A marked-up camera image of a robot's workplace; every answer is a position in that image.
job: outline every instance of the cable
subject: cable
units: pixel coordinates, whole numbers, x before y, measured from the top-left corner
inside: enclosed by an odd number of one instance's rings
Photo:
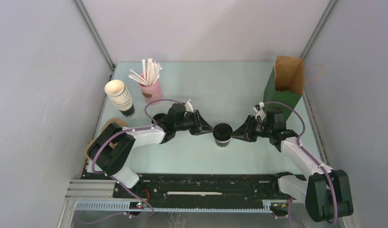
[[[286,108],[290,109],[294,114],[296,114],[296,116],[300,119],[300,121],[302,122],[302,126],[303,126],[303,130],[302,132],[299,134],[299,136],[297,137],[297,144],[299,145],[300,149],[303,150],[303,152],[308,156],[310,157],[314,162],[315,164],[324,172],[324,175],[325,177],[327,178],[327,181],[328,181],[328,185],[331,189],[331,194],[332,194],[332,202],[333,202],[333,220],[332,221],[327,221],[329,224],[331,225],[334,225],[337,220],[338,220],[338,203],[336,201],[336,194],[335,194],[335,190],[333,188],[333,183],[332,183],[332,180],[328,174],[328,172],[326,171],[326,169],[321,165],[321,163],[310,153],[308,152],[301,144],[300,144],[300,137],[303,136],[304,132],[306,131],[306,125],[304,123],[304,120],[303,118],[297,113],[297,111],[295,111],[292,107],[288,106],[287,104],[285,103],[282,103],[282,102],[279,102],[279,101],[267,101],[267,102],[264,102],[264,104],[279,104],[279,105],[283,105],[285,106]]]
[[[175,102],[175,103],[180,103],[180,104],[184,104],[183,102],[181,101],[176,101],[176,100],[172,100],[172,99],[158,99],[158,100],[154,100],[150,103],[148,103],[146,106],[145,106],[145,114],[153,121],[153,125],[152,126],[148,126],[148,127],[139,127],[139,128],[134,128],[135,130],[149,130],[151,129],[152,127],[155,127],[157,125],[157,122],[156,120],[150,116],[147,112],[147,108],[155,103],[155,102],[159,102],[159,101],[172,101],[172,102]],[[101,152],[103,151],[103,149],[114,139],[116,138],[117,136],[121,135],[121,134],[124,134],[124,133],[127,133],[127,132],[131,132],[132,131],[132,128],[131,129],[126,129],[126,130],[122,130],[120,132],[117,132],[115,133],[114,135],[112,135],[107,141],[105,141],[103,143],[103,145],[99,148],[99,150],[97,151],[95,157],[93,158],[93,161],[92,161],[92,171],[93,173],[104,173],[104,171],[97,171],[95,170],[95,165],[96,165],[96,161],[97,161],[97,158],[99,157],[99,155],[101,154]],[[131,194],[133,197],[135,197],[137,200],[140,200],[142,201],[143,203],[145,203],[150,209],[151,209],[151,214],[150,215],[145,215],[145,216],[137,216],[137,215],[132,215],[132,214],[129,214],[127,212],[119,212],[119,213],[114,213],[114,214],[111,214],[107,217],[104,217],[104,218],[101,218],[97,221],[93,221],[93,222],[83,222],[83,221],[80,221],[78,218],[77,218],[77,221],[81,224],[84,224],[84,225],[90,225],[90,224],[95,224],[95,223],[98,223],[98,222],[101,222],[103,220],[106,220],[108,218],[111,218],[113,216],[117,216],[117,215],[129,215],[129,217],[135,217],[135,218],[147,218],[147,217],[150,217],[154,214],[154,208],[152,207],[152,205],[150,203],[148,203],[147,201],[145,201],[144,199],[142,199],[141,197],[135,195],[131,190],[129,190],[129,188],[127,188],[124,184],[122,184],[121,182],[119,182],[115,177],[111,176],[111,178],[113,180],[115,180],[118,184],[120,184],[129,194]]]
[[[149,194],[149,190],[148,189],[144,189],[142,191],[145,191],[148,194],[148,198],[146,198],[146,202],[149,202],[149,199],[151,197],[151,195]]]
[[[277,215],[276,215],[275,213],[273,213],[273,212],[272,212],[271,215],[272,215],[273,217],[275,217],[275,219],[287,219],[287,218],[289,218],[288,215],[287,215],[287,216],[277,216]],[[291,218],[294,219],[294,220],[297,220],[303,228],[306,228],[306,226],[304,225],[304,223],[303,223],[298,217],[291,216]]]

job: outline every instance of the stack of paper cups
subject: stack of paper cups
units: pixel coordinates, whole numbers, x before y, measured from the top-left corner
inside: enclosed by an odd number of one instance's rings
[[[135,114],[132,98],[127,87],[121,80],[112,80],[108,82],[104,91],[120,112],[126,117],[131,117]]]

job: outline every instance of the red wire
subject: red wire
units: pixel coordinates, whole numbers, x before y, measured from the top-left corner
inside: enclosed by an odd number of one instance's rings
[[[149,198],[151,197],[150,194],[149,194],[149,190],[148,189],[144,189],[142,191],[145,191],[148,194],[148,198],[146,199],[146,202],[148,202]]]

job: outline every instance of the pink cup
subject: pink cup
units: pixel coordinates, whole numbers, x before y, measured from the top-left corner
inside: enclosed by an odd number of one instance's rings
[[[154,100],[163,98],[163,92],[161,90],[159,80],[157,80],[151,86],[143,86],[141,85],[141,83],[139,83],[139,88],[141,88],[143,98],[145,99],[145,102],[148,104]],[[160,103],[160,101],[152,103],[152,105],[157,105],[158,103]]]

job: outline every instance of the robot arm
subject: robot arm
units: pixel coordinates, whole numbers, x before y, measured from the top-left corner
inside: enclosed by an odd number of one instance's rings
[[[144,130],[132,129],[126,134],[115,137],[111,142],[116,146],[114,148],[110,145],[105,146],[97,158],[96,164],[106,175],[115,177],[128,188],[132,188],[139,181],[139,176],[126,164],[133,148],[166,143],[174,138],[177,131],[188,130],[192,135],[213,132],[213,127],[202,118],[198,110],[193,110],[189,103],[185,105],[175,103],[167,114],[157,114],[153,118],[157,122],[155,127]],[[127,129],[131,128],[122,128],[116,123],[108,125],[89,147],[89,157],[93,160],[100,147],[112,135]]]
[[[308,214],[314,221],[328,221],[333,218],[334,212],[332,190],[327,188],[328,181],[320,169],[320,166],[323,166],[332,179],[337,199],[338,217],[351,215],[353,203],[348,175],[343,170],[334,170],[322,161],[319,161],[321,164],[317,166],[297,144],[296,132],[286,128],[282,109],[271,108],[267,111],[264,121],[261,121],[259,116],[262,115],[249,115],[244,124],[232,133],[232,137],[246,142],[255,142],[257,137],[269,138],[269,142],[293,161],[307,179],[307,181],[302,181],[291,173],[279,173],[273,188],[305,204]]]

